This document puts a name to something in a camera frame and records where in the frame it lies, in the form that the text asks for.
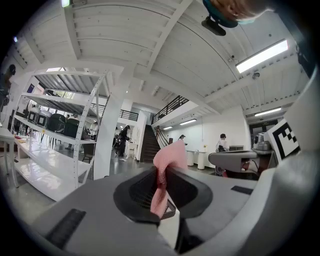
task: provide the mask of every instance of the white column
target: white column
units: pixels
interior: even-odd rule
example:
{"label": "white column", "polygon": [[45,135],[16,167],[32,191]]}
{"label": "white column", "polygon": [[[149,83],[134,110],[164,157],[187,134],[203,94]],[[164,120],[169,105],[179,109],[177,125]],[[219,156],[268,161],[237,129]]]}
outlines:
{"label": "white column", "polygon": [[118,82],[110,88],[110,97],[101,119],[100,130],[95,146],[93,179],[109,176],[112,143],[118,122],[119,112],[126,92],[134,76],[136,63],[130,62],[124,67]]}

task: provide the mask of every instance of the pink textured fabric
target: pink textured fabric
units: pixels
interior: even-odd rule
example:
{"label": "pink textured fabric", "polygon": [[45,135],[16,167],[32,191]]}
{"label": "pink textured fabric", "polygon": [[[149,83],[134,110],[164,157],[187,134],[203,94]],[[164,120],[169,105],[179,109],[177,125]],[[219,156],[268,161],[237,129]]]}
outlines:
{"label": "pink textured fabric", "polygon": [[150,211],[161,218],[166,210],[167,196],[167,181],[166,168],[167,166],[179,167],[188,169],[187,155],[185,143],[183,140],[178,140],[163,149],[161,149],[154,157],[153,164],[157,168],[157,189],[151,201]]}

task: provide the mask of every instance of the black bag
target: black bag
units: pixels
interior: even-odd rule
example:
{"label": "black bag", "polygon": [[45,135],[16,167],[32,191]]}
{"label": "black bag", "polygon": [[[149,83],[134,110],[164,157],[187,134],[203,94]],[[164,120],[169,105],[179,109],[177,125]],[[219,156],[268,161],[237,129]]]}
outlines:
{"label": "black bag", "polygon": [[47,129],[53,132],[63,132],[66,123],[66,118],[62,114],[52,114],[49,118]]}
{"label": "black bag", "polygon": [[76,119],[68,119],[64,125],[63,135],[75,138],[77,136],[77,130],[79,121]]}

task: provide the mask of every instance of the gray floor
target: gray floor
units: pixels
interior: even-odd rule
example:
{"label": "gray floor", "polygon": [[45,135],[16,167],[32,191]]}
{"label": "gray floor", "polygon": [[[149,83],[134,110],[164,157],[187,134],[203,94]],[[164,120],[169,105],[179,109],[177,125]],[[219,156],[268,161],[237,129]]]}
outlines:
{"label": "gray floor", "polygon": [[[43,144],[49,147],[49,140],[43,140]],[[65,149],[68,144],[60,144],[59,142],[53,148],[56,151],[68,156],[73,157],[73,152]],[[5,161],[3,158],[4,153],[0,152],[0,184],[2,186],[2,191],[6,195],[8,202],[10,203],[16,216],[23,220],[27,224],[32,224],[32,222],[41,215],[44,211],[50,208],[55,201],[45,196],[32,185],[30,185],[19,173],[17,173],[17,179],[19,183],[19,188],[15,188],[12,175],[6,174]],[[79,154],[79,159],[82,160],[84,154]],[[136,162],[131,157],[124,159],[123,157],[118,158],[118,156],[112,152],[110,160],[110,175],[117,175],[123,172],[130,172],[131,170],[143,167],[151,167],[153,163],[143,163]],[[207,174],[214,173],[214,169],[208,168],[205,170],[198,170],[197,166],[190,166],[190,170],[199,171]],[[82,181],[85,174],[79,177],[79,182]],[[90,171],[87,182],[92,181],[92,172]]]}

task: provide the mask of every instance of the chair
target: chair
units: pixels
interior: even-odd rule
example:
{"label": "chair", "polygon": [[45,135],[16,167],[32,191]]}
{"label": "chair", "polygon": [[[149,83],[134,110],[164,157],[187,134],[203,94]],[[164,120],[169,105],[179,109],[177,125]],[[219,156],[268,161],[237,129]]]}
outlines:
{"label": "chair", "polygon": [[83,144],[83,151],[84,151],[84,157],[82,159],[82,162],[85,159],[90,160],[94,157],[94,151],[95,151],[95,144]]}

